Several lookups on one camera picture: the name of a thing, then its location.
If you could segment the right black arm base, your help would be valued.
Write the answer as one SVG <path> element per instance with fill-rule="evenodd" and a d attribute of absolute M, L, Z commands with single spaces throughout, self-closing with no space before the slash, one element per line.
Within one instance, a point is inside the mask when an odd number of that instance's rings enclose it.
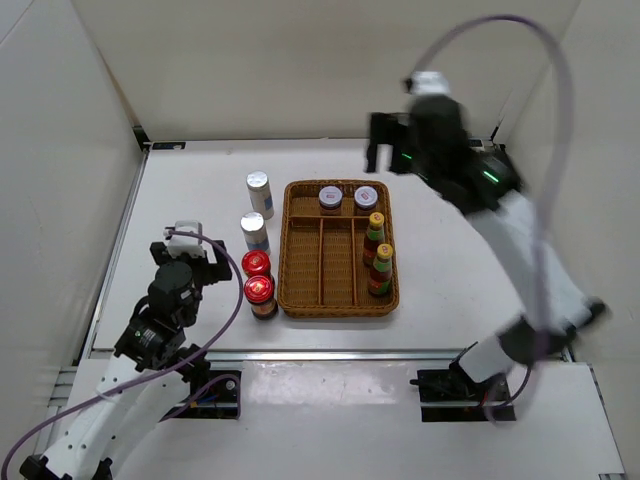
<path fill-rule="evenodd" d="M 488 422 L 487 411 L 496 422 L 516 421 L 504 374 L 469 386 L 449 369 L 423 369 L 409 384 L 417 388 L 423 423 Z"/>

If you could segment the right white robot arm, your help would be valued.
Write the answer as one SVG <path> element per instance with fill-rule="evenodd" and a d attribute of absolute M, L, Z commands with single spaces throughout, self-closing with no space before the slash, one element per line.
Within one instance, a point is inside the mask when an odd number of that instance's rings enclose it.
<path fill-rule="evenodd" d="M 455 396 L 470 400 L 515 365 L 532 367 L 559 353 L 604 316 L 606 304 L 587 297 L 539 239 L 535 205 L 508 157 L 476 149 L 458 102 L 428 95 L 406 113 L 373 112 L 368 141 L 367 172 L 377 169 L 379 147 L 390 146 L 390 171 L 418 176 L 453 205 L 491 248 L 522 302 L 522 313 L 451 364 Z"/>

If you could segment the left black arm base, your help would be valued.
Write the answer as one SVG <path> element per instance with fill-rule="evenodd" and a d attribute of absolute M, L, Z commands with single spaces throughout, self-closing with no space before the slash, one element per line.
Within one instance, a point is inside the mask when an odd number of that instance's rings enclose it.
<path fill-rule="evenodd" d="M 242 371 L 238 368 L 210 368 L 194 379 L 185 399 L 171 408 L 162 420 L 238 420 L 241 380 Z"/>

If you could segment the yellow-cap sauce bottle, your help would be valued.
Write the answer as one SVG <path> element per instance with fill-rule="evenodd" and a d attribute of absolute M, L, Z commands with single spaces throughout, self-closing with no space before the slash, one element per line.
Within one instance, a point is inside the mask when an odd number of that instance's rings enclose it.
<path fill-rule="evenodd" d="M 378 246 L 385 242 L 385 217 L 380 212 L 373 212 L 369 216 L 369 223 L 363 242 L 363 262 L 371 265 L 377 254 Z"/>
<path fill-rule="evenodd" d="M 374 296 L 386 295 L 393 275 L 393 247 L 381 243 L 369 269 L 368 291 Z"/>

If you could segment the white-lid paste jar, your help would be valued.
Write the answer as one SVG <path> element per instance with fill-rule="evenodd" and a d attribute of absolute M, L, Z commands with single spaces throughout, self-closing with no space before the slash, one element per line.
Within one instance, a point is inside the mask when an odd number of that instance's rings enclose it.
<path fill-rule="evenodd" d="M 357 188 L 354 192 L 354 208 L 356 216 L 369 216 L 377 210 L 378 193 L 369 185 Z"/>
<path fill-rule="evenodd" d="M 343 193 L 337 186 L 328 185 L 323 187 L 318 195 L 321 214 L 325 216 L 340 215 L 342 200 Z"/>

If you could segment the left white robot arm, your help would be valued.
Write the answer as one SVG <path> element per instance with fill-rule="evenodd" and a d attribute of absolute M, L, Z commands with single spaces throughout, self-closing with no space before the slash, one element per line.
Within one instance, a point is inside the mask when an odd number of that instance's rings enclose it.
<path fill-rule="evenodd" d="M 206 395 L 209 348 L 233 323 L 228 318 L 203 345 L 187 346 L 206 287 L 242 281 L 221 240 L 170 229 L 150 252 L 157 265 L 147 293 L 134 306 L 93 397 L 25 434 L 71 416 L 62 436 L 19 468 L 25 479 L 113 479 L 135 445 L 164 420 Z"/>

